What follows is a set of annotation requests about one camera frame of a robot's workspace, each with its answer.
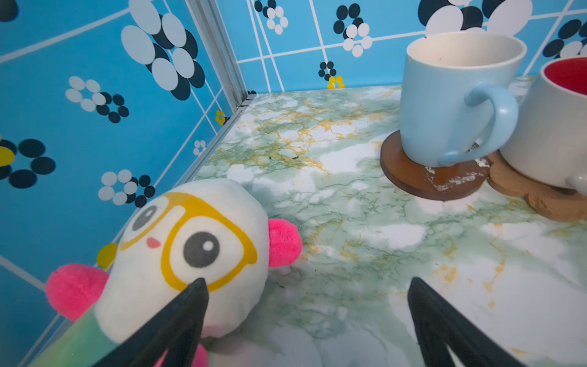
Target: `plush toy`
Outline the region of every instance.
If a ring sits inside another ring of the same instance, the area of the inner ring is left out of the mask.
[[[197,278],[210,294],[202,337],[223,336],[259,301],[268,268],[291,265],[301,251],[296,227],[269,220],[237,182],[178,186],[134,216],[110,275],[72,264],[49,277],[49,302],[77,321],[31,366],[91,366]],[[201,346],[193,365],[207,366]]]

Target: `green marble surface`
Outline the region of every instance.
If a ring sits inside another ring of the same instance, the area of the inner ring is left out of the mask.
[[[395,187],[379,150],[400,93],[259,95],[199,171],[240,182],[303,239],[241,327],[210,343],[210,366],[423,366],[414,276],[524,363],[587,365],[587,223],[553,222],[487,183],[448,202]]]

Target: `dark brown coaster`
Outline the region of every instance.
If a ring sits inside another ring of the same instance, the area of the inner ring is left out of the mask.
[[[587,217],[587,197],[568,188],[551,187],[514,170],[501,153],[488,156],[491,164],[488,182],[502,194],[523,197],[528,205],[546,218],[573,222]]]
[[[484,159],[452,167],[425,167],[407,157],[400,132],[385,139],[381,146],[381,168],[400,189],[431,200],[456,200],[473,194],[485,181],[489,164]]]

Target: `blue wall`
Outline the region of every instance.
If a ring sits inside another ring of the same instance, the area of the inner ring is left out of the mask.
[[[231,109],[184,0],[133,0],[131,9],[126,1],[7,3],[0,6],[0,365],[17,366],[53,331],[39,339],[56,316],[42,291],[50,272],[93,265],[153,191],[172,188],[201,142],[223,128],[217,114]],[[161,29],[159,14],[179,28],[151,35],[137,27]],[[153,73],[131,55],[156,57]],[[132,177],[144,186],[126,183]]]
[[[545,62],[577,55],[587,43],[585,0],[217,2],[247,89],[259,93],[327,88],[330,68],[321,65],[327,61],[346,87],[401,83],[408,44],[442,31],[515,35],[528,46],[519,75],[535,75]],[[352,42],[345,41],[347,31]]]

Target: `pink nose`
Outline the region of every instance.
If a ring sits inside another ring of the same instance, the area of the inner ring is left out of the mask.
[[[147,238],[147,246],[149,246],[149,248],[157,248],[161,246],[161,242],[157,241],[153,237],[149,237]]]

